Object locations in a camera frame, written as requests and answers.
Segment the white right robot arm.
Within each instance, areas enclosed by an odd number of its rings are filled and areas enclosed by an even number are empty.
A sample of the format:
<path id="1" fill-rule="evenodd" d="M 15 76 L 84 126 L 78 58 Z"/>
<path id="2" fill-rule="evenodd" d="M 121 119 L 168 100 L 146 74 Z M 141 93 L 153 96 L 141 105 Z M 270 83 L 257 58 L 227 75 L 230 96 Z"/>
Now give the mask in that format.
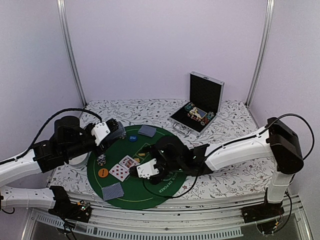
<path id="1" fill-rule="evenodd" d="M 164 136 L 150 146 L 149 152 L 153 184 L 158 184 L 168 173 L 182 172 L 198 179 L 245 161 L 274 158 L 275 171 L 266 190 L 266 201 L 258 208 L 262 218 L 269 218 L 278 210 L 285 190 L 293 175 L 303 168 L 305 159 L 298 135 L 279 117 L 271 117 L 266 126 L 217 147 L 203 144 L 188 148 L 178 137 Z"/>

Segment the blue small blind button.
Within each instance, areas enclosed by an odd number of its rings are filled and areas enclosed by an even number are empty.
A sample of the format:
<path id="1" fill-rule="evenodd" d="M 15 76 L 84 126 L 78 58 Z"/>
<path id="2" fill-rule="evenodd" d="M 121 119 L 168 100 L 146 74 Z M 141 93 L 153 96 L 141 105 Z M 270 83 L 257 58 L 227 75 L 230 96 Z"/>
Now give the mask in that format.
<path id="1" fill-rule="evenodd" d="M 138 137 L 137 137 L 136 135 L 130 135 L 130 136 L 128 137 L 128 140 L 129 140 L 130 142 L 136 142 L 136 141 L 138 140 Z"/>

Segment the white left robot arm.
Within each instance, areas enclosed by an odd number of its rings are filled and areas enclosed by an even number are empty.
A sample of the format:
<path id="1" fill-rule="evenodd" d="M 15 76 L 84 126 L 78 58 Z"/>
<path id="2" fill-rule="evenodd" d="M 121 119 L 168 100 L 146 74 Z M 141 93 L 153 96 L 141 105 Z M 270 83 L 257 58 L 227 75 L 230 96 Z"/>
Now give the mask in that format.
<path id="1" fill-rule="evenodd" d="M 122 124 L 113 118 L 86 127 L 81 127 L 75 116 L 57 119 L 50 139 L 32 143 L 24 153 L 1 161 L 0 208 L 43 208 L 70 217 L 78 206 L 71 203 L 62 186 L 27 189 L 8 184 L 29 175 L 47 173 L 88 153 L 98 157 L 122 134 Z"/>

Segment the long mixed chip row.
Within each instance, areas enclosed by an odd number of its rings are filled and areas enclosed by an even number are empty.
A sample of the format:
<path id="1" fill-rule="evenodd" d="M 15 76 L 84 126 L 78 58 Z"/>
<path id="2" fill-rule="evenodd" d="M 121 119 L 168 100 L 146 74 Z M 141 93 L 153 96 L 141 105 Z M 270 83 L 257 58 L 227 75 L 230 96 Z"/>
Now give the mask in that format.
<path id="1" fill-rule="evenodd" d="M 208 112 L 200 121 L 200 124 L 202 126 L 207 125 L 214 117 L 216 116 L 216 114 L 212 111 Z"/>

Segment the orange big blind button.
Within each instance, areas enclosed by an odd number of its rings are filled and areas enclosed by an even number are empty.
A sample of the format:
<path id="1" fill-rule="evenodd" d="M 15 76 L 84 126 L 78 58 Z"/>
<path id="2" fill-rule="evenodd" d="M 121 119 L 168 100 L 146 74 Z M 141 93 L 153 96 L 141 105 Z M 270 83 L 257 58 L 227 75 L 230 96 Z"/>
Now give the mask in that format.
<path id="1" fill-rule="evenodd" d="M 101 169 L 98 171 L 98 176 L 99 176 L 100 178 L 106 178 L 108 175 L 109 175 L 109 171 L 108 171 L 108 169 L 106 169 L 106 168 L 101 168 Z"/>

